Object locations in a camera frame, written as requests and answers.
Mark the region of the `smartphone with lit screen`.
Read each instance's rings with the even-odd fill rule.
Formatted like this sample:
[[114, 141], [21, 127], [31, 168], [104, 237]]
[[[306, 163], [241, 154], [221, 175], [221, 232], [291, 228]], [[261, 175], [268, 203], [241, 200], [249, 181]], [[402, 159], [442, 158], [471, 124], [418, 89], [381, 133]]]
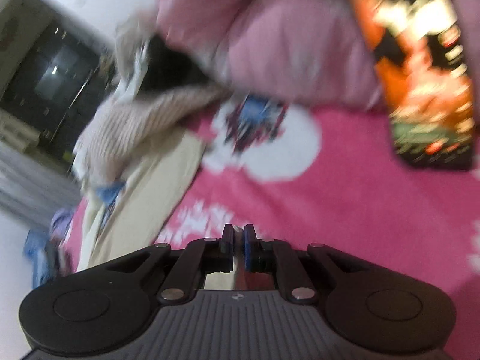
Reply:
[[394, 151], [413, 167], [468, 170], [473, 83], [452, 0], [350, 0], [375, 58]]

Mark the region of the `grey curtain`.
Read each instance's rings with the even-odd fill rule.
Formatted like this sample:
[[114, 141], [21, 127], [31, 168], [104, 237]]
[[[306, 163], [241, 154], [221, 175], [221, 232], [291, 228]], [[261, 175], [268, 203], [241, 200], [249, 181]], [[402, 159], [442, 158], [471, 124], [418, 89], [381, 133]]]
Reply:
[[77, 184], [1, 144], [1, 209], [32, 228], [47, 230], [55, 212], [81, 200]]

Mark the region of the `black garment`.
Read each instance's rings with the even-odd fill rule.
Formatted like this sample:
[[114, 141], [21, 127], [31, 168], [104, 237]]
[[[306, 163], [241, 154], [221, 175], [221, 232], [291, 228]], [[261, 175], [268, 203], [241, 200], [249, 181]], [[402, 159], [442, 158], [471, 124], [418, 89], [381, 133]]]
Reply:
[[151, 38], [148, 44], [147, 62], [141, 91], [166, 91], [179, 86], [202, 85], [210, 80], [188, 55], [168, 48], [159, 36]]

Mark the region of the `beige khaki trousers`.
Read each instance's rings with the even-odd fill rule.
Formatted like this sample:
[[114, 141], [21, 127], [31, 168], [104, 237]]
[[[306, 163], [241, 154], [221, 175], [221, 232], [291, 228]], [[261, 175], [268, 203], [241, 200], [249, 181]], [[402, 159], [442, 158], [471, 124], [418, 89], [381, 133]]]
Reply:
[[112, 210], [86, 189], [78, 272], [150, 245], [191, 186], [204, 150], [196, 135], [177, 129], [140, 147]]

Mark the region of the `pink quilt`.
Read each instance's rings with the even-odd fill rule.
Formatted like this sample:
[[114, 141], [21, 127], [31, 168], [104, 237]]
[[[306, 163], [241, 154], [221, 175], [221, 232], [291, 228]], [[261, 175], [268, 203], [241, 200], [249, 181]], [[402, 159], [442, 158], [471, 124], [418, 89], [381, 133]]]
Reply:
[[314, 106], [382, 105], [349, 0], [157, 0], [156, 27], [235, 88]]

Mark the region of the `pink white checkered garment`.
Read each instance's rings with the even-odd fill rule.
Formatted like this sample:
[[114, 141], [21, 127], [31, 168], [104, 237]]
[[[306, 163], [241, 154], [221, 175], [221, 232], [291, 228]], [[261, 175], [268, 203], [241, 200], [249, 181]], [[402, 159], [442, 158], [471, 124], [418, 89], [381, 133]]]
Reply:
[[72, 165], [76, 178], [84, 185], [114, 183], [145, 139], [230, 95], [230, 90], [216, 83], [141, 92], [131, 101], [112, 94], [76, 141]]

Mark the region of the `pink floral bed blanket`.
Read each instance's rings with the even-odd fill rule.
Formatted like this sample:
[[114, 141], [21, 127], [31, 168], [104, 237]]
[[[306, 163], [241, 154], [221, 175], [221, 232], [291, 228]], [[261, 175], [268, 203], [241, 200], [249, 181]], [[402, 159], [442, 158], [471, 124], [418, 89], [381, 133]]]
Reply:
[[304, 248], [318, 242], [438, 286], [457, 310], [447, 344], [479, 357], [479, 168], [415, 169], [395, 157], [384, 115], [290, 106], [280, 136], [241, 154], [226, 102], [187, 119], [210, 147], [159, 242], [176, 248], [224, 225]]

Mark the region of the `lilac cloth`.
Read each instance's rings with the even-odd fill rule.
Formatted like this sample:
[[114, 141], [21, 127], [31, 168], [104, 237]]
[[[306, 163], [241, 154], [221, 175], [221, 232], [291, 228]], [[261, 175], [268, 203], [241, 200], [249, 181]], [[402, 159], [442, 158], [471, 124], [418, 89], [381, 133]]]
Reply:
[[49, 227], [49, 236], [54, 240], [63, 240], [68, 233], [70, 223], [74, 216], [73, 209], [60, 209], [55, 212]]

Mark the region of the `white shirt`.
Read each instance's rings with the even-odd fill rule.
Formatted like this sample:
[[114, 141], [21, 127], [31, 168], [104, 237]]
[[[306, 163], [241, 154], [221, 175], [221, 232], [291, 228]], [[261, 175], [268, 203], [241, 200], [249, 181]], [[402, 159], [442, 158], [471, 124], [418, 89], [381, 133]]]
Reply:
[[114, 96], [118, 102], [131, 102], [137, 96], [149, 68], [149, 46], [154, 35], [155, 23], [143, 12], [130, 16], [117, 27]]

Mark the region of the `folded blue jeans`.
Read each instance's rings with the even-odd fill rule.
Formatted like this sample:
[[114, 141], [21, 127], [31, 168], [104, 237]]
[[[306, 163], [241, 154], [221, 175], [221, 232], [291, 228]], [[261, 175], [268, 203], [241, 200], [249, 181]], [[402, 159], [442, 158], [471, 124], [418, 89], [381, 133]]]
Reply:
[[32, 264], [33, 289], [54, 278], [55, 261], [51, 259], [50, 239], [46, 233], [30, 229], [24, 242], [23, 254]]

